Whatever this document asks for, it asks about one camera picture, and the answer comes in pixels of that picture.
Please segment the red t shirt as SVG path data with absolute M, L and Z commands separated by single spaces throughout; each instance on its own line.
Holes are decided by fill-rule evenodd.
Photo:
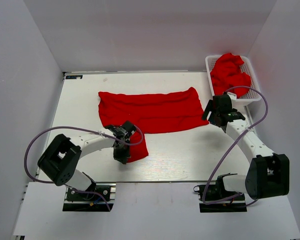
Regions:
M 104 127 L 129 121 L 141 130 L 130 138 L 128 163 L 148 156 L 146 134 L 174 133 L 209 124 L 202 119 L 204 111 L 193 87 L 167 94 L 127 95 L 100 91 L 98 96 L 99 118 Z

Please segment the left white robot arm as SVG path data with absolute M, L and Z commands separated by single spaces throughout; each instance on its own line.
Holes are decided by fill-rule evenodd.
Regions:
M 126 121 L 120 126 L 108 125 L 99 131 L 89 130 L 88 134 L 76 137 L 58 134 L 37 165 L 56 186 L 70 187 L 89 200 L 95 196 L 96 183 L 77 169 L 79 160 L 91 153 L 112 148 L 113 158 L 126 164 L 131 158 L 130 147 L 134 145 L 131 137 L 138 130 L 134 124 Z

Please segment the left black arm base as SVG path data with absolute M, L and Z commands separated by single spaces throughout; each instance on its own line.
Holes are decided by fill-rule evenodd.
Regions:
M 95 193 L 78 193 L 66 188 L 63 212 L 110 212 L 115 203 L 116 184 L 100 183 L 95 186 Z

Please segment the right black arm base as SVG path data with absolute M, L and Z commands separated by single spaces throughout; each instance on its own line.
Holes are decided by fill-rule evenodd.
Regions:
M 199 210 L 200 213 L 243 213 L 247 212 L 246 200 L 244 195 L 232 197 L 226 201 L 219 201 L 220 199 L 231 197 L 236 194 L 232 191 L 224 191 L 219 183 L 210 184 L 207 189 L 205 201 L 207 203 L 219 201 L 214 204 L 203 203 L 203 193 L 206 185 L 198 184 L 193 187 L 194 193 L 199 196 Z

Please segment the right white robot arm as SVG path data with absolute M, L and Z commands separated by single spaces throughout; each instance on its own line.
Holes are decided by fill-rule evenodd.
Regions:
M 221 128 L 233 139 L 233 144 L 222 156 L 238 146 L 249 162 L 245 175 L 227 173 L 217 177 L 214 189 L 209 192 L 205 185 L 201 200 L 211 205 L 229 201 L 247 194 L 253 200 L 285 196 L 290 190 L 290 161 L 285 154 L 277 154 L 267 147 L 248 126 L 245 117 L 233 103 L 233 93 L 215 95 L 207 103 L 202 118 Z

